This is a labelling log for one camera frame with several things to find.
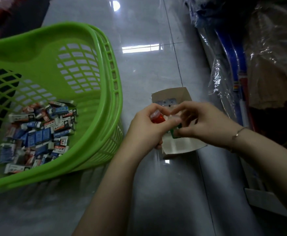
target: person's left hand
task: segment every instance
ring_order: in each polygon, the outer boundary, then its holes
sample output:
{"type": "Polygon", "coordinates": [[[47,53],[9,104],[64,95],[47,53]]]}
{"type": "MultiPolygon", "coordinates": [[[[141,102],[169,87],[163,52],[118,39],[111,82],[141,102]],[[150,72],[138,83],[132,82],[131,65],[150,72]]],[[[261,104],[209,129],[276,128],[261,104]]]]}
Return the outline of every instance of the person's left hand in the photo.
{"type": "Polygon", "coordinates": [[[181,123],[180,118],[169,119],[158,124],[152,123],[150,115],[156,110],[159,110],[163,115],[170,115],[170,111],[165,107],[156,103],[149,105],[136,113],[122,143],[122,145],[127,145],[129,150],[137,151],[142,158],[154,147],[161,149],[162,136],[181,123]]]}

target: forearm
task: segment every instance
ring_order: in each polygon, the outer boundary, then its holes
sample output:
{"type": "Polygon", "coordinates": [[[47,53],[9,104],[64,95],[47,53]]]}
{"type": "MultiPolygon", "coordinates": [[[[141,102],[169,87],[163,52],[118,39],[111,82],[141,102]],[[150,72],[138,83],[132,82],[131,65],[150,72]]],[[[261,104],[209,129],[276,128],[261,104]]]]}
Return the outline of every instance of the forearm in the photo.
{"type": "Polygon", "coordinates": [[[133,179],[140,160],[125,147],[112,159],[74,236],[123,235],[127,228],[133,179]]]}
{"type": "Polygon", "coordinates": [[[234,149],[259,172],[287,207],[287,149],[250,130],[239,134],[234,149]]]}

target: hand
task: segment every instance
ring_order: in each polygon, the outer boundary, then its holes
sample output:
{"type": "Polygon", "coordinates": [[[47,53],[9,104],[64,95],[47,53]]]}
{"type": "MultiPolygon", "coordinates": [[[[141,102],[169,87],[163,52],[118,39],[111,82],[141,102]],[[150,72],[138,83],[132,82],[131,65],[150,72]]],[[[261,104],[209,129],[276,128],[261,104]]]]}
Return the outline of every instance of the hand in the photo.
{"type": "Polygon", "coordinates": [[[171,115],[183,110],[183,127],[174,131],[174,134],[181,137],[197,138],[214,146],[230,148],[232,136],[242,128],[210,103],[186,101],[178,105],[171,115]]]}
{"type": "Polygon", "coordinates": [[[163,123],[152,123],[150,115],[159,110],[163,115],[169,116],[170,111],[156,103],[149,105],[136,113],[130,123],[129,130],[122,143],[128,150],[134,150],[143,158],[154,147],[161,148],[162,136],[171,128],[181,123],[181,119],[169,119],[163,123]]]}

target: pile of erasers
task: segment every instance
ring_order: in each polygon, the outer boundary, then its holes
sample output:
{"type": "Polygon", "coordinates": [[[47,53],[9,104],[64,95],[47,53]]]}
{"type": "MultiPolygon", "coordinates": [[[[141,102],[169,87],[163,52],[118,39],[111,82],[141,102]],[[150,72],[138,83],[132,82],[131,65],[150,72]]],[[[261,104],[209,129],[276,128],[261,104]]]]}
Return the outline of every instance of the pile of erasers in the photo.
{"type": "Polygon", "coordinates": [[[5,174],[15,174],[46,164],[69,150],[75,133],[77,109],[73,100],[59,99],[26,106],[22,114],[9,114],[0,163],[5,174]]]}

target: person's right hand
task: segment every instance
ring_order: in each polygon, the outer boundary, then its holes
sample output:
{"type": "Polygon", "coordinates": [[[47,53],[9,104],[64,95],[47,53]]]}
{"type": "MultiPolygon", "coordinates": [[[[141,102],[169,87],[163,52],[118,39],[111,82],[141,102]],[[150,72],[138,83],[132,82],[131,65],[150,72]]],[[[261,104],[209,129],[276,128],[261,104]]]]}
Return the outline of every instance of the person's right hand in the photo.
{"type": "Polygon", "coordinates": [[[214,146],[232,147],[232,136],[242,128],[210,103],[185,101],[179,104],[171,115],[179,111],[183,111],[181,114],[183,127],[174,131],[174,134],[185,138],[197,138],[214,146]]]}

